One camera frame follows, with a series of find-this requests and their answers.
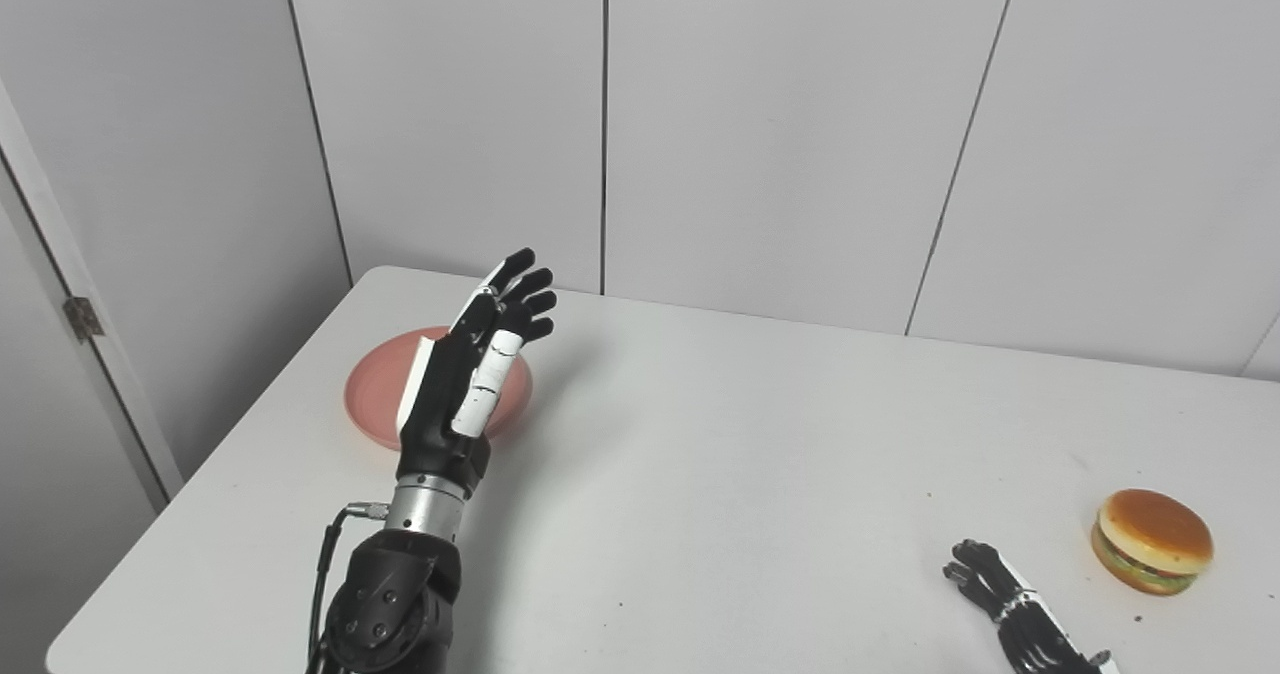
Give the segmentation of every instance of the door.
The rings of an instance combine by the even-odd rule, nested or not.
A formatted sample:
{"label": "door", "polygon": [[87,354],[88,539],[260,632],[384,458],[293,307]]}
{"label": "door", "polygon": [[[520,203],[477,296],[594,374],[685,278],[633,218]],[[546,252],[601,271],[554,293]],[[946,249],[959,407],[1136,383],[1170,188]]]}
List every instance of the door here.
{"label": "door", "polygon": [[0,651],[5,671],[38,674],[155,510],[120,441],[132,436],[123,413],[61,318],[56,274],[3,165],[0,205]]}

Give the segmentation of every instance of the toy hamburger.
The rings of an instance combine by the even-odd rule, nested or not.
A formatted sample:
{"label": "toy hamburger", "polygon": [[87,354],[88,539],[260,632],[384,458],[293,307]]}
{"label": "toy hamburger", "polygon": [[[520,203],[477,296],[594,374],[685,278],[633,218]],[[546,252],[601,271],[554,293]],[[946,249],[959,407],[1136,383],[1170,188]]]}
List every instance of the toy hamburger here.
{"label": "toy hamburger", "polygon": [[1108,572],[1152,595],[1184,591],[1213,559],[1204,522],[1179,501],[1147,490],[1107,498],[1091,538]]}

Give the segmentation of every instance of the prosthetic hand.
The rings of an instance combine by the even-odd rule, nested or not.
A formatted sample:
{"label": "prosthetic hand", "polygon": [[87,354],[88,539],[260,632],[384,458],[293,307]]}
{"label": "prosthetic hand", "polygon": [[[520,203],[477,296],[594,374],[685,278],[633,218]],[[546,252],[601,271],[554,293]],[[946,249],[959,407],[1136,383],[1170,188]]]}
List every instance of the prosthetic hand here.
{"label": "prosthetic hand", "polygon": [[[556,304],[552,272],[531,249],[499,263],[438,341],[417,350],[401,405],[401,459],[390,505],[352,504],[325,532],[312,604],[307,671],[438,674],[453,641],[462,563],[453,541],[489,464],[485,423],[527,341],[552,333],[536,318]],[[352,551],[347,578],[317,631],[328,558],[344,515],[385,519]]]}
{"label": "prosthetic hand", "polygon": [[942,573],[1000,628],[1000,645],[1014,669],[1025,674],[1120,674],[1110,651],[1085,659],[1044,601],[1000,553],[965,538],[951,547],[956,561]]}

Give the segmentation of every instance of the pink bowl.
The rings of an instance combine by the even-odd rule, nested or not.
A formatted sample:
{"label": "pink bowl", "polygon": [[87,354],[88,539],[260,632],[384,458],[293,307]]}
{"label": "pink bowl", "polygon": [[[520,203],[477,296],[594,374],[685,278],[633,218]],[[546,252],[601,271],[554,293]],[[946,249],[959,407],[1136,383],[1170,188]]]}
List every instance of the pink bowl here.
{"label": "pink bowl", "polygon": [[[347,416],[365,436],[387,449],[399,450],[399,432],[396,431],[396,413],[399,409],[401,393],[408,379],[408,368],[413,363],[420,338],[438,340],[448,333],[448,327],[415,329],[412,333],[389,338],[374,347],[351,375],[347,377],[347,390],[343,402]],[[490,440],[500,436],[518,418],[529,404],[532,393],[532,379],[529,363],[524,356],[517,356],[516,363],[507,373],[498,395],[498,407],[489,418],[485,436]]]}

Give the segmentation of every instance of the silver metal cylinder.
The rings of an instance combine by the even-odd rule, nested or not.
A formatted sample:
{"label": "silver metal cylinder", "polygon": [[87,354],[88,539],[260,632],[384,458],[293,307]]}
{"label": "silver metal cylinder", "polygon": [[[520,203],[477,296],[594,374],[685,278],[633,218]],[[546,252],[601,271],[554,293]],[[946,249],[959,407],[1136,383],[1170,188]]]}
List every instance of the silver metal cylinder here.
{"label": "silver metal cylinder", "polygon": [[463,491],[440,477],[407,474],[396,482],[388,529],[404,529],[452,542],[462,524]]}

